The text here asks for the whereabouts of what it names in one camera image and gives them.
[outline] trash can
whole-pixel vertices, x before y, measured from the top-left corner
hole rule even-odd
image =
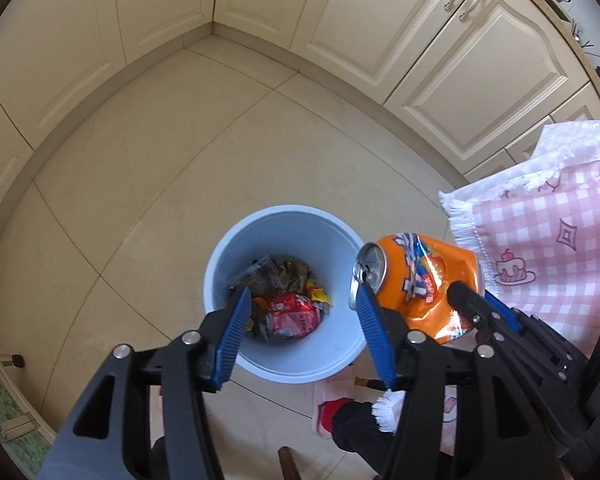
[[[206,266],[206,313],[225,308],[231,278],[267,254],[289,254],[304,260],[333,301],[333,308],[316,330],[302,339],[243,339],[237,364],[269,381],[310,383],[352,362],[365,347],[358,316],[349,308],[351,271],[362,245],[342,220],[302,205],[269,207],[229,229]]]

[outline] crushed orange soda can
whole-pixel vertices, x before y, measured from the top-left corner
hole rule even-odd
[[[389,235],[360,249],[349,306],[355,309],[358,283],[367,282],[381,306],[400,312],[411,330],[444,344],[473,327],[446,300],[456,281],[484,295],[482,271],[471,251],[419,234]]]

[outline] pink slipper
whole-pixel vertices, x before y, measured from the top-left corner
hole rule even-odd
[[[321,438],[331,438],[331,433],[320,424],[320,406],[330,400],[353,399],[356,374],[349,365],[337,374],[314,383],[314,414],[311,418],[314,433]]]

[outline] black pants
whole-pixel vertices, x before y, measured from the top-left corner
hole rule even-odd
[[[383,433],[371,413],[371,402],[349,402],[333,416],[333,441],[341,450],[358,453],[381,475],[394,441],[392,433]]]

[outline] silver screw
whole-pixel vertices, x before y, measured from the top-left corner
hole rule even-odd
[[[195,330],[189,330],[182,334],[182,341],[185,345],[195,345],[196,343],[199,343],[201,339],[202,336]]]
[[[480,346],[478,346],[477,351],[478,351],[478,355],[480,357],[482,357],[483,359],[490,359],[495,354],[495,352],[493,351],[493,348],[490,347],[489,345],[480,345]]]
[[[411,330],[407,334],[407,339],[414,345],[419,345],[427,340],[427,336],[425,336],[424,332],[421,332],[420,330]]]
[[[131,354],[131,346],[129,345],[118,345],[113,349],[113,357],[116,359],[124,359],[129,354]]]

